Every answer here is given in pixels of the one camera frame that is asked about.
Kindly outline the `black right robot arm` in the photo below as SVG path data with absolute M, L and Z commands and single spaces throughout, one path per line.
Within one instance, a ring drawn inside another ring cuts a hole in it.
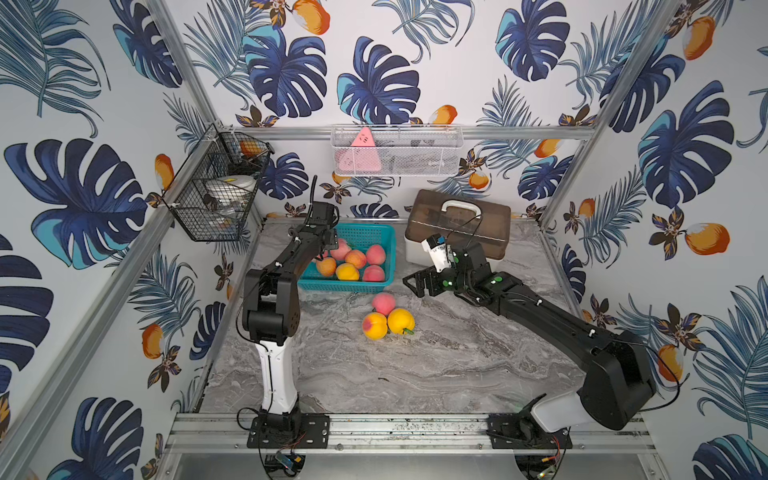
M 566 448 L 573 426 L 595 422 L 621 431 L 656 394 L 651 362 L 640 338 L 591 326 L 544 299 L 521 279 L 495 271 L 478 244 L 454 250 L 439 236 L 427 247 L 432 266 L 403 280 L 417 297 L 451 292 L 466 303 L 515 321 L 556 347 L 584 372 L 581 387 L 541 394 L 519 412 L 491 414 L 495 449 Z

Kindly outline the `teal plastic basket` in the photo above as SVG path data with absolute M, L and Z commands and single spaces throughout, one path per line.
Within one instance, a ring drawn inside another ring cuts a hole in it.
M 394 280 L 395 230 L 388 225 L 341 223 L 338 246 L 323 252 L 301 275 L 306 291 L 379 293 Z

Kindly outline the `yellow red peach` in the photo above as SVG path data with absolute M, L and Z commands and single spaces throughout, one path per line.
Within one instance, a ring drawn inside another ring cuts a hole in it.
M 357 270 L 362 270 L 367 265 L 366 254 L 357 249 L 350 250 L 345 255 L 344 261 L 354 266 Z
M 359 281 L 359 270 L 350 263 L 342 263 L 337 266 L 335 276 L 339 281 Z

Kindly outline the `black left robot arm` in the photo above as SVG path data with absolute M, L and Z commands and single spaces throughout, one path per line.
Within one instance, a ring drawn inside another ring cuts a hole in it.
M 282 252 L 246 274 L 241 328 L 257 347 L 264 388 L 262 406 L 249 428 L 251 449 L 292 445 L 301 436 L 302 412 L 292 365 L 293 337 L 301 315 L 298 280 L 313 260 L 338 246 L 339 218 L 336 206 L 311 204 Z

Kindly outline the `orange peach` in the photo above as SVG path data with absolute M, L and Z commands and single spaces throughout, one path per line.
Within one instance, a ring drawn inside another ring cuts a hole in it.
M 337 263 L 333 257 L 326 257 L 315 262 L 317 272 L 324 278 L 335 276 Z

